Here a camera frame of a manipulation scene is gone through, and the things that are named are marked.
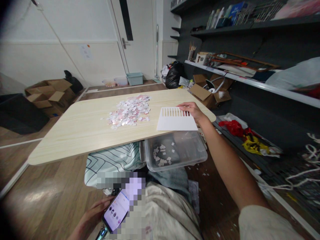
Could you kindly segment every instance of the light blue basket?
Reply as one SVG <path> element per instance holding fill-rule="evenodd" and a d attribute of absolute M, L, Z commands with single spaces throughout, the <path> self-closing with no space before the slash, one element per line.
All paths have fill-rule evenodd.
<path fill-rule="evenodd" d="M 143 74 L 142 73 L 127 73 L 127 78 L 130 86 L 143 84 Z"/>

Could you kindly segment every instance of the phone screen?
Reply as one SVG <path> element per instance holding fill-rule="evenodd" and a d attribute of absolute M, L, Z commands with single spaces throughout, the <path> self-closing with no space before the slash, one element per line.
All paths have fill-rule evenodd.
<path fill-rule="evenodd" d="M 119 227 L 128 211 L 129 196 L 126 190 L 122 189 L 103 215 L 104 223 L 109 231 L 113 232 Z"/>

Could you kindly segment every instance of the fingers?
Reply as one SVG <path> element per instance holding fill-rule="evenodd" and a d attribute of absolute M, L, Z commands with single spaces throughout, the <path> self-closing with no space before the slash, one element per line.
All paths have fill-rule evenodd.
<path fill-rule="evenodd" d="M 88 217 L 92 217 L 100 212 L 103 212 L 110 204 L 110 200 L 100 203 L 99 205 L 95 206 L 94 208 L 90 209 L 88 213 Z"/>
<path fill-rule="evenodd" d="M 190 112 L 191 108 L 189 107 L 179 107 L 180 110 Z"/>
<path fill-rule="evenodd" d="M 96 206 L 98 206 L 98 205 L 100 205 L 100 204 L 102 204 L 102 203 L 105 203 L 106 201 L 110 201 L 110 200 L 112 200 L 112 199 L 114 199 L 114 196 L 108 196 L 108 197 L 106 197 L 106 198 L 103 198 L 103 199 L 95 202 L 95 203 L 90 207 L 90 209 L 95 208 Z"/>
<path fill-rule="evenodd" d="M 177 105 L 177 107 L 183 107 L 183 106 L 194 107 L 194 106 L 196 106 L 196 103 L 195 102 L 184 102 L 184 103 Z"/>

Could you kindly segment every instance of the pile of paper scraps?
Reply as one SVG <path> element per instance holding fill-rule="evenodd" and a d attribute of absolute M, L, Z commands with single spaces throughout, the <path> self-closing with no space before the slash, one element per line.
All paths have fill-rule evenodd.
<path fill-rule="evenodd" d="M 163 144 L 161 144 L 160 147 L 157 147 L 157 148 L 153 149 L 153 158 L 156 160 L 156 162 L 157 162 L 157 161 L 160 161 L 159 164 L 158 164 L 158 166 L 161 167 L 161 166 L 164 166 L 164 164 L 167 164 L 167 163 L 169 163 L 169 165 L 171 165 L 171 163 L 172 163 L 172 162 L 171 162 L 171 157 L 168 157 L 167 160 L 164 160 L 164 159 L 162 159 L 162 158 L 160 158 L 160 157 L 157 156 L 157 153 L 158 153 L 159 151 L 162 153 L 163 156 L 165 156 L 165 155 L 166 155 L 166 146 L 164 146 Z"/>
<path fill-rule="evenodd" d="M 121 101 L 117 105 L 117 110 L 110 112 L 108 124 L 112 124 L 111 128 L 116 130 L 124 125 L 136 126 L 137 121 L 150 121 L 149 117 L 141 117 L 141 114 L 147 115 L 150 112 L 148 101 L 151 97 L 147 95 L 138 95 L 130 97 L 126 101 Z"/>

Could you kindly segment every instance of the open cardboard box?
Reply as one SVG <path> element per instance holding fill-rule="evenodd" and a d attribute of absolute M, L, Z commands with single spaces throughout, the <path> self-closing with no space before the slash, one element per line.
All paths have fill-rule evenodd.
<path fill-rule="evenodd" d="M 218 77 L 221 76 L 214 73 L 212 74 L 210 81 Z M 220 88 L 219 92 L 224 92 L 222 97 L 219 96 L 219 92 L 211 93 L 203 88 L 207 84 L 206 79 L 208 79 L 208 77 L 205 74 L 193 75 L 193 79 L 195 81 L 195 84 L 192 88 L 190 88 L 190 92 L 207 108 L 217 108 L 220 102 L 228 101 L 231 99 L 231 96 L 228 92 L 228 88 L 233 83 L 232 79 L 226 78 L 224 84 Z M 215 89 L 217 89 L 220 86 L 222 81 L 223 79 L 218 79 L 213 82 Z"/>
<path fill-rule="evenodd" d="M 64 79 L 44 80 L 26 88 L 25 92 L 27 96 L 42 93 L 47 97 L 51 97 L 55 91 L 65 92 L 67 94 L 65 97 L 71 101 L 75 96 L 70 89 L 71 86 L 72 84 Z"/>
<path fill-rule="evenodd" d="M 35 93 L 27 97 L 37 108 L 40 108 L 48 117 L 61 116 L 70 106 L 64 92 L 54 92 L 50 97 L 43 93 Z"/>

